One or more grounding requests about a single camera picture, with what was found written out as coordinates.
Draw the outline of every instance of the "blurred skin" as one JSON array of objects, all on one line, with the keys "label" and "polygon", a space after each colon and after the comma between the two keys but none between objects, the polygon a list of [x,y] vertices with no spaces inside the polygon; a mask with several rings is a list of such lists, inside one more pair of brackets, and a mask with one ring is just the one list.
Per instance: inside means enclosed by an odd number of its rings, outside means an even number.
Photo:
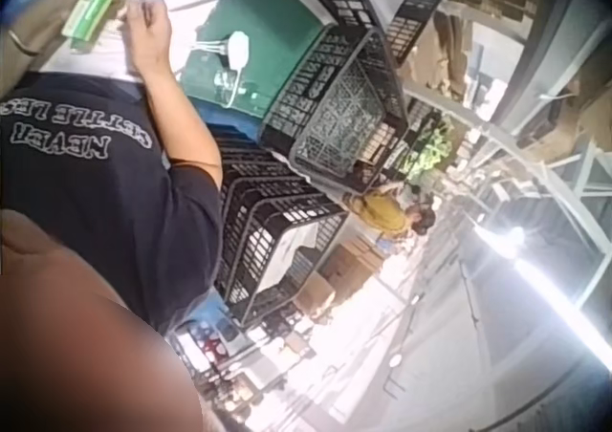
[{"label": "blurred skin", "polygon": [[217,430],[204,426],[213,419],[203,419],[162,337],[76,254],[7,210],[2,262],[0,374],[26,402],[25,420],[60,430]]}]

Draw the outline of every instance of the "person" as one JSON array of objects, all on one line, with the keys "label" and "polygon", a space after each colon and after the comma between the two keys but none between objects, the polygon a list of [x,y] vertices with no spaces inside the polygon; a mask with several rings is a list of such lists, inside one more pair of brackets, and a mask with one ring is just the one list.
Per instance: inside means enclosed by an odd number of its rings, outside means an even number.
[{"label": "person", "polygon": [[130,1],[143,85],[29,73],[0,102],[1,206],[76,252],[161,333],[211,286],[223,178],[170,69],[171,32],[163,0]]},{"label": "person", "polygon": [[97,271],[23,214],[0,215],[0,404],[11,430],[232,430]]},{"label": "person", "polygon": [[342,201],[364,223],[393,241],[403,240],[412,231],[424,236],[435,223],[433,199],[431,195],[423,196],[417,185],[383,184],[363,196],[345,193]]}]

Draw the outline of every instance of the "navy t-shirt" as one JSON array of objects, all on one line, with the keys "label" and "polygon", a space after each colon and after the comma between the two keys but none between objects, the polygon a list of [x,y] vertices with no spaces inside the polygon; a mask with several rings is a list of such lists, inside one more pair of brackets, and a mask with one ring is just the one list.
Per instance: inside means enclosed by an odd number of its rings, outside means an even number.
[{"label": "navy t-shirt", "polygon": [[144,102],[72,81],[0,103],[1,206],[77,252],[163,329],[211,285],[218,189],[200,168],[164,168]]}]

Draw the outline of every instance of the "hand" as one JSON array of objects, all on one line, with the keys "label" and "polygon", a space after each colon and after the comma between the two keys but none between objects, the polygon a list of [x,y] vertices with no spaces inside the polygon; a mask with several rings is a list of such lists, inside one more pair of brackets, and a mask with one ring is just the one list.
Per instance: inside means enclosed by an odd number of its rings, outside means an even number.
[{"label": "hand", "polygon": [[164,0],[132,0],[127,5],[127,46],[134,67],[146,82],[154,76],[172,76],[172,25]]}]

